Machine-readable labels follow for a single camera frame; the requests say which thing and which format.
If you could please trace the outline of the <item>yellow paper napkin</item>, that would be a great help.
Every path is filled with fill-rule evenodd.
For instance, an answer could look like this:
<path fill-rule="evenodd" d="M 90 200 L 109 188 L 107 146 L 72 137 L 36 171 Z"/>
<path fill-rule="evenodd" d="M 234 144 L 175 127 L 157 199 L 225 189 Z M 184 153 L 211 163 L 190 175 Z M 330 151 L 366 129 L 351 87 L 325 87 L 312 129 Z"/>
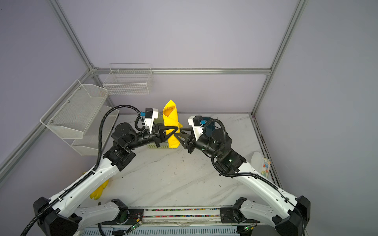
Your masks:
<path fill-rule="evenodd" d="M 178 119 L 178 112 L 177 112 L 177 106 L 175 102 L 170 100 L 164 107 L 163 112 L 163 120 L 164 120 L 164 125 L 165 126 L 175 126 L 178 128 L 181 128 L 182 125 L 179 123 Z M 168 139 L 168 145 L 169 148 L 178 148 L 180 145 L 180 142 L 175 138 L 174 135 L 172 135 Z"/>

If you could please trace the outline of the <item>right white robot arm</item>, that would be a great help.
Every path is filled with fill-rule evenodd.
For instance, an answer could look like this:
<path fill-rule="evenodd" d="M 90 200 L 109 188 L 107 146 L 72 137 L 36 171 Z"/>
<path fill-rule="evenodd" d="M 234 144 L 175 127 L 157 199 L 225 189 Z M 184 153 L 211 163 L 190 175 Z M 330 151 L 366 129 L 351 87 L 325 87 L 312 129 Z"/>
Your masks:
<path fill-rule="evenodd" d="M 310 201 L 295 197 L 265 178 L 251 164 L 232 149 L 232 139 L 227 132 L 216 129 L 212 135 L 175 133 L 184 149 L 192 153 L 195 149 L 210 157 L 211 163 L 220 176 L 235 179 L 266 202 L 260 205 L 239 198 L 232 206 L 231 220 L 246 223 L 258 221 L 275 228 L 281 236 L 303 236 L 310 220 Z"/>

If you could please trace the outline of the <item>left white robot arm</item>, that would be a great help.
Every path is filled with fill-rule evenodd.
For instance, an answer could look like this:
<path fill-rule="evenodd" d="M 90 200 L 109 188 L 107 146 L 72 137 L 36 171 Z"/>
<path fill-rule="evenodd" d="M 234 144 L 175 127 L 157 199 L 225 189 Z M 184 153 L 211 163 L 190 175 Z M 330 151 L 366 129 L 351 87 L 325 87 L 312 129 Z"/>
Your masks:
<path fill-rule="evenodd" d="M 152 130 L 136 132 L 128 123 L 116 126 L 111 137 L 113 147 L 101 155 L 95 170 L 90 170 L 64 191 L 50 199 L 41 197 L 33 204 L 36 223 L 47 236 L 72 236 L 77 231 L 106 221 L 125 223 L 129 208 L 119 199 L 90 208 L 79 206 L 107 180 L 121 172 L 135 158 L 133 150 L 150 143 L 159 145 L 166 142 L 176 126 L 156 125 Z"/>

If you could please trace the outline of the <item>light green plastic basket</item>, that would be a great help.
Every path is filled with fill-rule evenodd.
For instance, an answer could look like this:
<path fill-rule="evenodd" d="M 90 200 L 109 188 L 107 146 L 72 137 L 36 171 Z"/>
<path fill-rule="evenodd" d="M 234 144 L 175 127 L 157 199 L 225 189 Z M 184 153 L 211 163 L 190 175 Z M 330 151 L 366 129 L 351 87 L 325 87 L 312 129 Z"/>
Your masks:
<path fill-rule="evenodd" d="M 158 132 L 156 131 L 156 125 L 157 124 L 164 124 L 163 116 L 162 116 L 161 113 L 158 113 L 158 118 L 154 120 L 152 133 L 149 133 L 150 134 L 149 137 L 152 139 L 151 143 L 154 144 L 154 146 L 156 148 L 160 148 L 161 144 L 162 143 L 167 143 L 168 140 L 166 142 L 161 142 L 159 140 L 159 138 L 158 138 Z"/>

